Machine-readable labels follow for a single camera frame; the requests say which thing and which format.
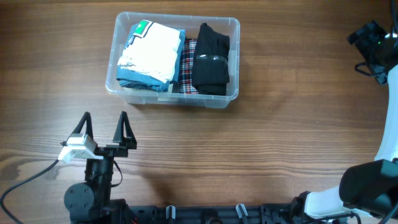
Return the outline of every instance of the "black folded garment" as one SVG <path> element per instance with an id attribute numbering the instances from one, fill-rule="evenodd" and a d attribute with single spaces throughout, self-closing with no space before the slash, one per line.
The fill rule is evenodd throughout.
<path id="1" fill-rule="evenodd" d="M 226 84 L 229 83 L 228 74 L 229 36 L 215 32 L 206 23 L 200 26 L 200 31 L 193 54 L 192 85 L 199 94 L 226 94 Z"/>

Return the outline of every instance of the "wooden surface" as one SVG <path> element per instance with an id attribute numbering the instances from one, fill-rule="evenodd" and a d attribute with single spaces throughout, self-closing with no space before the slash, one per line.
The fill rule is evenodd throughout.
<path id="1" fill-rule="evenodd" d="M 102 145 L 120 112 L 129 115 L 138 150 L 117 159 L 124 180 L 111 197 L 130 205 L 289 202 L 339 184 L 377 153 L 388 87 L 354 71 L 363 59 L 346 36 L 372 19 L 389 27 L 387 1 L 19 2 L 0 5 L 1 192 L 50 165 L 85 111 Z M 212 110 L 109 95 L 122 11 L 239 19 L 238 98 Z M 63 196 L 84 169 L 60 163 L 6 205 L 25 223 L 68 223 Z M 0 223 L 10 222 L 1 211 Z"/>

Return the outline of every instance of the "plastic bin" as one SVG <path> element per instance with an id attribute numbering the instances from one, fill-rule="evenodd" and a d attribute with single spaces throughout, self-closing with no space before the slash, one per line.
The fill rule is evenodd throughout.
<path id="1" fill-rule="evenodd" d="M 204 22 L 216 32 L 228 35 L 230 50 L 228 55 L 229 83 L 226 96 L 196 95 L 183 93 L 157 93 L 154 91 L 137 91 L 119 86 L 116 80 L 116 69 L 122 54 L 124 43 L 132 25 L 142 19 L 157 22 L 174 28 L 185 29 L 187 38 L 197 38 L 200 25 Z M 108 74 L 105 87 L 110 94 L 118 95 L 127 103 L 146 104 L 160 103 L 173 105 L 206 106 L 207 108 L 225 108 L 239 93 L 239 40 L 240 23 L 230 17 L 178 16 L 165 14 L 148 14 L 140 12 L 122 12 L 116 18 Z"/>

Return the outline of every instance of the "brown tabletop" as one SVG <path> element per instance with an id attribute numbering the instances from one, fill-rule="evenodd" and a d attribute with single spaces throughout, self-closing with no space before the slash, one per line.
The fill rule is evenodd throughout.
<path id="1" fill-rule="evenodd" d="M 338 185 L 379 149 L 388 87 L 354 71 L 363 58 L 346 37 L 372 19 L 388 28 L 387 1 L 20 2 L 0 6 L 1 192 L 49 166 L 85 111 L 100 145 L 128 113 L 138 149 L 116 159 L 124 180 L 111 197 L 129 205 L 289 202 Z M 108 94 L 123 11 L 239 19 L 238 98 L 213 110 Z M 60 162 L 6 205 L 24 223 L 68 223 L 63 196 L 84 170 Z M 11 223 L 3 211 L 0 223 Z"/>

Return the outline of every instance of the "folded clothing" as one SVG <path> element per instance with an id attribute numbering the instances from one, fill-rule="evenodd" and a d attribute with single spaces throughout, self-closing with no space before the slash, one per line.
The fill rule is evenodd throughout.
<path id="1" fill-rule="evenodd" d="M 131 39 L 133 38 L 133 33 L 136 31 L 138 25 L 139 24 L 135 24 L 131 27 L 130 33 L 127 37 L 127 42 L 124 45 L 125 49 L 129 46 Z M 178 80 L 178 75 L 179 75 L 180 56 L 182 53 L 183 43 L 185 40 L 185 30 L 179 30 L 179 31 L 180 31 L 180 37 L 179 37 L 180 45 L 177 50 L 177 59 L 175 62 L 175 73 L 173 75 L 172 81 L 164 83 L 164 82 L 162 82 L 156 78 L 153 78 L 151 76 L 148 76 L 146 74 L 141 74 L 134 70 L 130 70 L 130 69 L 126 68 L 126 66 L 118 65 L 116 79 L 119 81 L 120 86 L 126 87 L 126 88 L 134 88 L 137 90 L 152 90 L 152 91 L 157 91 L 157 92 L 168 91 L 169 84 L 176 83 Z"/>
<path id="2" fill-rule="evenodd" d="M 180 59 L 180 75 L 178 77 L 178 92 L 186 94 L 199 94 L 192 86 L 193 53 L 197 45 L 196 39 L 185 39 Z"/>
<path id="3" fill-rule="evenodd" d="M 193 54 L 192 85 L 199 94 L 226 94 L 228 74 L 229 36 L 215 32 L 206 23 L 200 26 Z"/>
<path id="4" fill-rule="evenodd" d="M 151 21 L 140 21 L 128 38 L 128 45 L 118 65 L 163 83 L 172 81 L 180 43 L 179 30 Z"/>

